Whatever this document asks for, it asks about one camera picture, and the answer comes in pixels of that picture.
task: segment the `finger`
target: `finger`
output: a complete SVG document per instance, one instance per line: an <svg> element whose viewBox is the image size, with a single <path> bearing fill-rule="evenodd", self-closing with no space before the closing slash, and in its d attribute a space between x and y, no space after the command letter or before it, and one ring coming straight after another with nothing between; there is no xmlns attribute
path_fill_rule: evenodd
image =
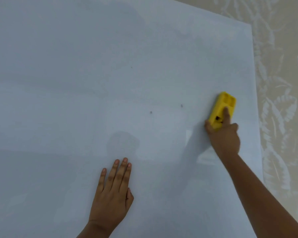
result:
<svg viewBox="0 0 298 238"><path fill-rule="evenodd" d="M234 123L232 124L232 129L237 132L238 131L238 124Z"/></svg>
<svg viewBox="0 0 298 238"><path fill-rule="evenodd" d="M126 166L127 166L127 161L128 159L127 158L124 158L123 161L121 162L121 165L119 167L119 170L115 176L115 179L114 179L114 182L112 184L112 188L113 190L119 192L119 187L120 187L120 184L121 184L121 181L123 179L123 176L124 176L124 173L125 173L125 170L126 170Z"/></svg>
<svg viewBox="0 0 298 238"><path fill-rule="evenodd" d="M119 188L119 193L125 194L127 192L130 173L131 173L131 163L128 163L126 171L123 176L123 180L122 180L120 188Z"/></svg>
<svg viewBox="0 0 298 238"><path fill-rule="evenodd" d="M227 126L229 126L231 124L231 116L229 114L229 111L228 111L228 108L225 107L223 109L223 124L222 124L222 127L225 128Z"/></svg>
<svg viewBox="0 0 298 238"><path fill-rule="evenodd" d="M206 130L206 132L207 132L208 135L210 135L210 134L212 134L212 133L215 132L214 129L213 129L213 127L211 126L209 120L206 120L205 121L204 128L205 128L205 130Z"/></svg>
<svg viewBox="0 0 298 238"><path fill-rule="evenodd" d="M126 210L128 211L129 208L131 207L132 203L133 203L133 195L131 193L130 188L127 189L127 194L126 194Z"/></svg>
<svg viewBox="0 0 298 238"><path fill-rule="evenodd" d="M95 196L99 196L103 192L105 176L106 176L106 168L103 168L102 172L100 173L100 178L99 178L99 181L98 181Z"/></svg>
<svg viewBox="0 0 298 238"><path fill-rule="evenodd" d="M115 160L114 164L112 165L111 171L109 172L108 178L106 180L104 191L111 190L112 183L114 181L118 165L119 165L119 160Z"/></svg>

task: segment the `person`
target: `person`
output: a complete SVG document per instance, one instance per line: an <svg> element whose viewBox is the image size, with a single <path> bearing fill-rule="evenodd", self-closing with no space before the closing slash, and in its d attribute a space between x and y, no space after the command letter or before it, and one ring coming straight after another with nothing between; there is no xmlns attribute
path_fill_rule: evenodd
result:
<svg viewBox="0 0 298 238"><path fill-rule="evenodd" d="M228 171L237 194L258 238L297 237L298 223L266 189L238 155L238 125L231 124L228 109L223 111L223 126L214 130L208 121L205 129L211 144ZM105 183L101 172L87 225L77 238L108 238L126 216L134 197L128 187L131 163L115 160Z"/></svg>

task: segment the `hand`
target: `hand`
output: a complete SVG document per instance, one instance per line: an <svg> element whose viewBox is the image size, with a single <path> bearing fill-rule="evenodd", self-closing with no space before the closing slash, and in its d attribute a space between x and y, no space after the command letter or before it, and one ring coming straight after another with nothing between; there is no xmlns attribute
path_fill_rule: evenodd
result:
<svg viewBox="0 0 298 238"><path fill-rule="evenodd" d="M125 218L132 202L133 195L128 188L131 163L124 158L116 174L119 160L115 160L108 175L106 184L106 168L103 169L91 206L88 223L108 236Z"/></svg>
<svg viewBox="0 0 298 238"><path fill-rule="evenodd" d="M228 108L224 108L223 116L222 128L218 131L212 128L208 120L205 121L204 125L211 144L220 159L223 159L223 156L227 154L238 154L241 146L240 138L237 135L238 125L235 123L231 124Z"/></svg>

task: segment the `yellow eraser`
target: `yellow eraser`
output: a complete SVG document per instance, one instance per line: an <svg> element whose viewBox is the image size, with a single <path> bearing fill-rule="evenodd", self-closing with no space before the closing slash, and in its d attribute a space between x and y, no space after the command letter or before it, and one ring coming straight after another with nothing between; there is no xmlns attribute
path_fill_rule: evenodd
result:
<svg viewBox="0 0 298 238"><path fill-rule="evenodd" d="M217 98L217 101L209 118L211 126L214 129L221 128L223 123L223 109L227 107L229 114L232 117L235 105L236 98L226 92L221 92Z"/></svg>

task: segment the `floral wallpaper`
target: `floral wallpaper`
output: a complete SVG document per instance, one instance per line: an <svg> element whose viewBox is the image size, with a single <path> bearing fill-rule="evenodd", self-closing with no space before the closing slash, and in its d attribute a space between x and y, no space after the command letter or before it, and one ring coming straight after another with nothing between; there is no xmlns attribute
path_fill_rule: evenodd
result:
<svg viewBox="0 0 298 238"><path fill-rule="evenodd" d="M177 0L252 25L264 183L298 221L298 0Z"/></svg>

